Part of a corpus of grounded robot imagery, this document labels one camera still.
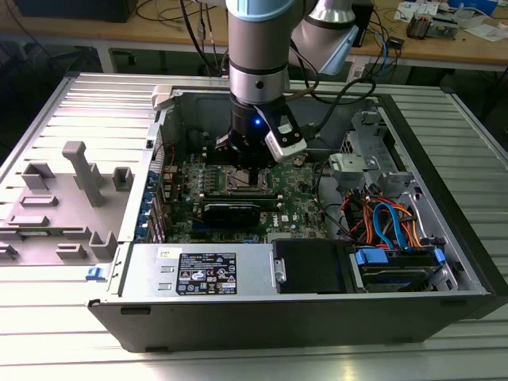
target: capacitor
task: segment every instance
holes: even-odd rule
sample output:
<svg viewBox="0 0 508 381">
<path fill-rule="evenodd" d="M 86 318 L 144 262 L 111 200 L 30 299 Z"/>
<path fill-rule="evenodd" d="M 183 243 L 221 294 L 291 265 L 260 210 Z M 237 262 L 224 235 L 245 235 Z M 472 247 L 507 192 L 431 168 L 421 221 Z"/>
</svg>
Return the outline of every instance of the capacitor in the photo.
<svg viewBox="0 0 508 381">
<path fill-rule="evenodd" d="M 293 160 L 293 165 L 297 168 L 300 168 L 300 167 L 303 167 L 303 164 L 305 164 L 305 162 L 302 160 L 302 158 L 299 156 L 299 157 L 296 157 L 294 160 Z"/>
</svg>

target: wooden workbench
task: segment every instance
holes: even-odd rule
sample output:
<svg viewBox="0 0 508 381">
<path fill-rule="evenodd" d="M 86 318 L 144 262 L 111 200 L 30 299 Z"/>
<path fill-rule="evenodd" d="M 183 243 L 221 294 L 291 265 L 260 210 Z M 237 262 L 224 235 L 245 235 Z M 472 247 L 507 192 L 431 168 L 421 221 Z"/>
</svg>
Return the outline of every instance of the wooden workbench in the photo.
<svg viewBox="0 0 508 381">
<path fill-rule="evenodd" d="M 159 8 L 169 8 L 178 5 L 176 0 L 158 0 Z M 412 40 L 406 37 L 407 23 L 394 21 L 394 8 L 398 0 L 376 0 L 381 22 L 394 37 L 406 41 L 402 50 L 399 64 L 411 66 L 452 67 L 476 70 L 504 70 L 508 64 L 508 40 L 494 43 L 480 39 L 460 30 L 455 40 L 425 39 Z M 187 7 L 189 13 L 197 10 L 192 4 Z M 162 51 L 192 51 L 191 39 L 185 31 L 163 25 L 156 21 L 144 20 L 135 14 L 125 24 L 104 21 L 64 20 L 36 17 L 22 17 L 15 10 L 19 21 L 43 44 L 73 44 L 93 46 L 98 50 L 104 71 L 114 71 L 113 60 L 110 56 L 112 48 L 153 49 Z M 153 4 L 146 5 L 142 10 L 146 17 L 156 17 Z M 225 21 L 225 11 L 213 9 L 210 11 L 214 38 L 217 45 L 226 47 L 228 31 Z M 177 17 L 179 10 L 165 13 L 165 17 Z M 508 18 L 508 10 L 499 7 L 494 17 Z M 193 25 L 196 15 L 190 16 Z M 496 25 L 499 20 L 490 20 Z M 0 2 L 0 36 L 4 40 L 30 41 L 9 15 L 4 2 Z M 361 48 L 353 48 L 350 60 L 360 64 L 367 64 L 379 54 L 379 47 L 374 36 L 368 34 Z"/>
</svg>

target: warning label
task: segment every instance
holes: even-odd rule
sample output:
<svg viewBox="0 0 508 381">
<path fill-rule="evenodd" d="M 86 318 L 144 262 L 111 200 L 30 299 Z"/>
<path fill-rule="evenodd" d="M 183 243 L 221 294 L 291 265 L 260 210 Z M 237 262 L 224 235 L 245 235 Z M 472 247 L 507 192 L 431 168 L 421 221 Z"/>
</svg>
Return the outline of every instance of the warning label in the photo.
<svg viewBox="0 0 508 381">
<path fill-rule="evenodd" d="M 237 255 L 234 252 L 180 254 L 178 295 L 237 293 Z"/>
</svg>

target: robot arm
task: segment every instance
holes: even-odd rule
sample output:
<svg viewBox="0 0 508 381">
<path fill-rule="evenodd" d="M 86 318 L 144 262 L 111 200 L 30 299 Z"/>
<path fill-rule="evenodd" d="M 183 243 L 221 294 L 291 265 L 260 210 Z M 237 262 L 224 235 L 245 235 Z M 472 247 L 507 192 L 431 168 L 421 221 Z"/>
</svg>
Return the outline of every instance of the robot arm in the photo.
<svg viewBox="0 0 508 381">
<path fill-rule="evenodd" d="M 335 74 L 358 28 L 352 0 L 225 0 L 225 4 L 231 126 L 217 141 L 217 150 L 249 170 L 254 182 L 259 170 L 307 147 L 284 97 L 287 65 L 298 62 L 290 56 L 291 41 L 319 72 Z"/>
</svg>

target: motherboard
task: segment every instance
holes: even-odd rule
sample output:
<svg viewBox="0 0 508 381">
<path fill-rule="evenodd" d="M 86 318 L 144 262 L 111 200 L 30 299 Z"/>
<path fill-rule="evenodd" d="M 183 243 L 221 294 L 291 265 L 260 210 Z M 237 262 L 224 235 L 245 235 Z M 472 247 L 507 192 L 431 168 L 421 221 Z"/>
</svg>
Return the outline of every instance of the motherboard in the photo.
<svg viewBox="0 0 508 381">
<path fill-rule="evenodd" d="M 249 185 L 248 173 L 189 157 L 164 169 L 167 243 L 270 243 L 325 238 L 313 193 L 313 166 L 279 164 Z"/>
</svg>

